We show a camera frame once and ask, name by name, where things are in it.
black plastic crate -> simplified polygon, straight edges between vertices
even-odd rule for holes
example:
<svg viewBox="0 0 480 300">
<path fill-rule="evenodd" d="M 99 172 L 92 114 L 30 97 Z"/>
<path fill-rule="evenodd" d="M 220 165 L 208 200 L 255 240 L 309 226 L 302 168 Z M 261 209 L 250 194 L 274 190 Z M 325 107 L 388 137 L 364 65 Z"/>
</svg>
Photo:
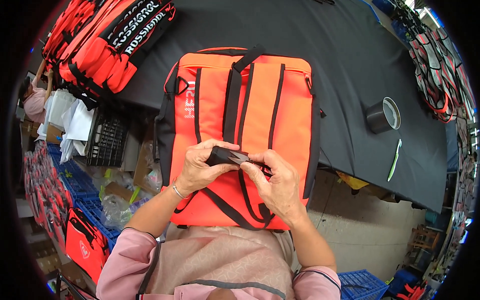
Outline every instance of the black plastic crate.
<svg viewBox="0 0 480 300">
<path fill-rule="evenodd" d="M 88 139 L 87 165 L 121 167 L 130 122 L 98 108 Z"/>
</svg>

red bag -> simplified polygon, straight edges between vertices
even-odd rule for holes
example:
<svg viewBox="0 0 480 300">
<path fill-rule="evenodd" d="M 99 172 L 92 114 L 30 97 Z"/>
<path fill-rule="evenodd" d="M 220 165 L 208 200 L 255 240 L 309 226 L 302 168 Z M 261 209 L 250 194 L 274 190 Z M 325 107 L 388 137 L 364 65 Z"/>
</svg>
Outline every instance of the red bag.
<svg viewBox="0 0 480 300">
<path fill-rule="evenodd" d="M 97 283 L 109 256 L 107 238 L 79 208 L 71 208 L 65 239 L 68 256 Z"/>
</svg>

woman in pink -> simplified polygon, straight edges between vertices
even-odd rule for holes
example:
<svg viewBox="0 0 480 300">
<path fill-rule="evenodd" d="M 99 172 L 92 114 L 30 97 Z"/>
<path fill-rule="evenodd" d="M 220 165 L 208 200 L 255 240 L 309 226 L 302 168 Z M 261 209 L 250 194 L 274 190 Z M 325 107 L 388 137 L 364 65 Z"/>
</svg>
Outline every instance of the woman in pink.
<svg viewBox="0 0 480 300">
<path fill-rule="evenodd" d="M 96 295 L 109 299 L 273 300 L 340 299 L 340 281 L 332 250 L 308 218 L 299 198 L 295 168 L 275 151 L 250 154 L 273 173 L 269 181 L 254 165 L 208 166 L 212 147 L 238 150 L 216 140 L 187 150 L 181 175 L 131 218 L 117 239 L 98 280 Z M 255 183 L 265 205 L 291 230 L 273 233 L 239 227 L 169 227 L 157 244 L 174 209 L 184 197 L 219 175 L 241 168 Z M 293 275 L 293 246 L 302 265 Z"/>
<path fill-rule="evenodd" d="M 50 97 L 50 93 L 52 92 L 52 69 L 50 69 L 50 72 L 48 73 L 47 90 L 44 90 L 41 87 L 37 87 L 38 80 L 40 79 L 44 68 L 45 60 L 43 60 L 38 67 L 38 71 L 36 72 L 36 76 L 32 82 L 30 82 L 29 77 L 24 79 L 18 93 L 18 98 L 23 104 L 25 113 L 33 122 L 38 123 L 43 123 L 45 121 L 44 106 L 48 97 Z"/>
</svg>

scissors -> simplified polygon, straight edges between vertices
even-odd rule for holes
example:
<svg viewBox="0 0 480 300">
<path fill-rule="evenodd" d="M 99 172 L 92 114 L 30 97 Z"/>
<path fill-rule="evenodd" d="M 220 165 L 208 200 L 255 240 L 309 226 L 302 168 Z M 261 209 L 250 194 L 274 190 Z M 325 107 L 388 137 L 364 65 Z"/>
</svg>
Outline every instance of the scissors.
<svg viewBox="0 0 480 300">
<path fill-rule="evenodd" d="M 272 170 L 270 169 L 269 166 L 267 166 L 264 163 L 259 163 L 258 161 L 253 161 L 253 160 L 249 159 L 248 156 L 245 155 L 245 154 L 230 151 L 230 156 L 228 158 L 231 161 L 233 161 L 233 162 L 235 162 L 239 165 L 243 162 L 249 162 L 249 163 L 252 163 L 254 165 L 257 165 L 260 168 L 260 171 L 262 171 L 265 174 L 265 176 L 267 176 L 267 177 L 272 177 L 272 175 L 273 175 Z"/>
</svg>

